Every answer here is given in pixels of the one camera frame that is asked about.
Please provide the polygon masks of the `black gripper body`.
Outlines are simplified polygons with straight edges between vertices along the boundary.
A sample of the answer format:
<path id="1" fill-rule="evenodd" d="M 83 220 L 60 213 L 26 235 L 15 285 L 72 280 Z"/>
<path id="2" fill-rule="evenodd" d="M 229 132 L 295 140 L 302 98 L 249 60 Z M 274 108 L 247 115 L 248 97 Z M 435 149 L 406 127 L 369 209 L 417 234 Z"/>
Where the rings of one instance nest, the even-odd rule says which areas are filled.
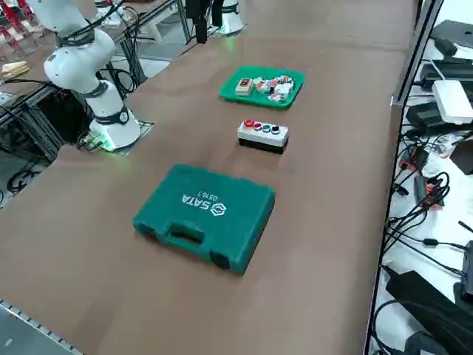
<path id="1" fill-rule="evenodd" d="M 191 18 L 198 19 L 204 16 L 208 9 L 211 10 L 212 19 L 222 18 L 223 0 L 192 0 L 191 1 Z"/>

